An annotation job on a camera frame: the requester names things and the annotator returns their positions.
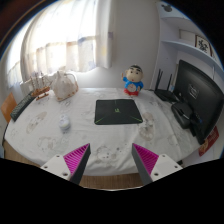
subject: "doraemon figure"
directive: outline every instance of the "doraemon figure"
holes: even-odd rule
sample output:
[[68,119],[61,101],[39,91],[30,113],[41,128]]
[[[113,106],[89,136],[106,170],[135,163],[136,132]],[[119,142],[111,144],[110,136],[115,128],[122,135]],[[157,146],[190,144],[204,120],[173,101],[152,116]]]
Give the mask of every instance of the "doraemon figure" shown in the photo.
[[139,91],[143,88],[141,82],[143,78],[142,69],[137,65],[132,65],[125,73],[126,77],[123,77],[122,73],[122,80],[125,82],[124,93],[130,96],[138,96]]

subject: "black object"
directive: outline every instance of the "black object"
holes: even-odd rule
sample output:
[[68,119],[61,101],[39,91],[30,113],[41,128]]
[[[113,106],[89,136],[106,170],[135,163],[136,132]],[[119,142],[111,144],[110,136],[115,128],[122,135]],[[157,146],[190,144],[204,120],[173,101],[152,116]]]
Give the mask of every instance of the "black object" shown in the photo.
[[163,101],[178,102],[179,101],[178,97],[175,96],[174,93],[169,91],[169,86],[170,86],[170,81],[171,81],[171,78],[172,78],[172,74],[170,75],[170,79],[169,79],[169,83],[167,85],[167,89],[166,90],[158,89],[160,80],[161,80],[162,75],[163,75],[163,71],[161,73],[160,72],[161,72],[161,70],[159,69],[159,75],[157,77],[156,87],[155,87],[154,93]]
[[186,103],[174,103],[171,106],[171,110],[174,113],[174,117],[176,118],[177,122],[183,129],[187,129],[190,126],[190,118],[192,115],[191,108]]
[[177,164],[181,166],[183,164],[183,160],[178,161]]
[[97,100],[95,111],[95,124],[138,124],[142,117],[131,99]]
[[193,110],[191,130],[203,142],[213,130],[223,109],[219,86],[195,66],[180,60],[173,93]]
[[223,159],[224,158],[224,148],[223,148],[223,150],[222,150],[222,153],[221,153],[221,155],[220,155],[220,158],[219,159]]
[[10,116],[14,122],[18,119],[18,117],[22,114],[26,107],[36,98],[32,97],[31,93],[32,92],[30,92],[23,100],[21,100],[11,112]]
[[90,156],[90,144],[88,145],[88,148],[86,149],[78,167],[76,168],[75,172],[73,173],[73,175],[71,176],[70,178],[70,182],[74,183],[74,184],[77,184],[79,185],[81,179],[82,179],[82,176],[83,176],[83,173],[85,171],[85,168],[86,168],[86,164],[88,162],[88,159],[89,159],[89,156]]
[[166,12],[172,11],[171,5],[162,5],[162,7],[164,8],[164,11],[166,11]]
[[5,141],[5,133],[6,133],[6,130],[7,130],[7,128],[8,128],[8,123],[7,123],[7,125],[6,125],[6,127],[5,127],[5,131],[4,131],[4,134],[3,134],[3,137],[2,137],[2,146],[3,146],[3,144],[4,144],[4,141]]
[[5,150],[4,150],[4,148],[0,145],[0,158],[1,159],[4,159],[4,154],[5,154]]

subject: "wall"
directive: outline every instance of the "wall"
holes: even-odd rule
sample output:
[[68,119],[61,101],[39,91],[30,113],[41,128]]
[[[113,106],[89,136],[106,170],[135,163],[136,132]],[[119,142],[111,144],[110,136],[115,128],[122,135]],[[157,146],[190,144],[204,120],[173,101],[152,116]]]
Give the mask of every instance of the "wall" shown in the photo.
[[[80,88],[123,88],[121,73],[133,64],[144,73],[144,88],[149,89],[157,58],[159,44],[159,17],[156,0],[116,0],[113,62],[110,69],[96,68],[87,73],[77,73]],[[0,105],[12,91],[16,102],[23,99],[19,84],[6,90],[4,74],[0,68]],[[0,114],[0,140],[6,122]]]
[[[163,71],[163,76],[160,81],[159,88],[166,89],[171,73],[175,74],[174,76],[172,76],[173,78],[171,81],[171,84],[174,84],[177,72],[176,68],[178,68],[179,60],[182,59],[202,70],[210,78],[214,78],[214,81],[224,92],[224,75],[223,73],[220,74],[220,69],[218,69],[218,65],[215,64],[213,70],[213,66],[211,66],[211,63],[207,64],[204,60],[202,60],[203,57],[197,58],[198,54],[195,53],[195,56],[193,56],[191,53],[192,51],[182,51],[181,48],[177,47],[178,45],[174,46],[162,42],[181,42],[194,47],[195,35],[199,35],[206,39],[202,31],[193,22],[184,18],[184,16],[180,14],[180,12],[178,12],[177,10],[173,10],[171,13],[166,13],[161,7],[161,5],[163,4],[164,3],[162,2],[157,3],[158,13],[161,17],[160,44],[159,53],[157,55],[158,58],[156,62],[155,73],[153,81],[151,82],[151,88],[154,89],[155,87],[159,69]],[[215,51],[214,54],[217,63],[220,65],[220,67],[222,67],[221,62]],[[185,167],[220,158],[220,155],[224,148],[224,112],[222,112],[222,115],[220,116],[220,119],[218,120],[216,126],[219,132],[219,138],[217,139],[215,144],[201,157],[199,156],[198,150],[195,150],[191,155],[183,159],[182,161]]]

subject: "picture frame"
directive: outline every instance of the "picture frame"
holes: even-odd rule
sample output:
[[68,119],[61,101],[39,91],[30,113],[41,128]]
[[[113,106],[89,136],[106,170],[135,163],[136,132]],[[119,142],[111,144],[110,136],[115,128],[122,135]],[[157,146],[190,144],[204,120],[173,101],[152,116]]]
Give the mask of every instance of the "picture frame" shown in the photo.
[[198,49],[200,49],[201,51],[205,52],[210,57],[212,57],[212,48],[211,48],[211,45],[203,37],[200,37],[198,35],[195,35],[195,47],[198,48]]

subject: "pink object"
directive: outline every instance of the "pink object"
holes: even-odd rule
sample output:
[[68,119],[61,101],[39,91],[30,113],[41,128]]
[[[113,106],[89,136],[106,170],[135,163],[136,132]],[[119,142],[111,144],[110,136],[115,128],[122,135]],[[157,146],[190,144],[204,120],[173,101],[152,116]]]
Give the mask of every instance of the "pink object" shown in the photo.
[[88,148],[89,144],[81,146],[78,149],[73,150],[72,152],[64,155],[64,160],[68,166],[68,169],[71,172],[71,175],[75,172],[75,170],[77,169],[77,167],[79,166],[79,163],[82,160],[82,157],[86,151],[86,149]]
[[151,152],[150,150],[143,148],[142,146],[139,146],[136,144],[133,144],[133,145],[134,145],[139,157],[141,158],[145,169],[147,170],[147,172],[150,175],[159,156],[157,154],[155,154],[154,152]]

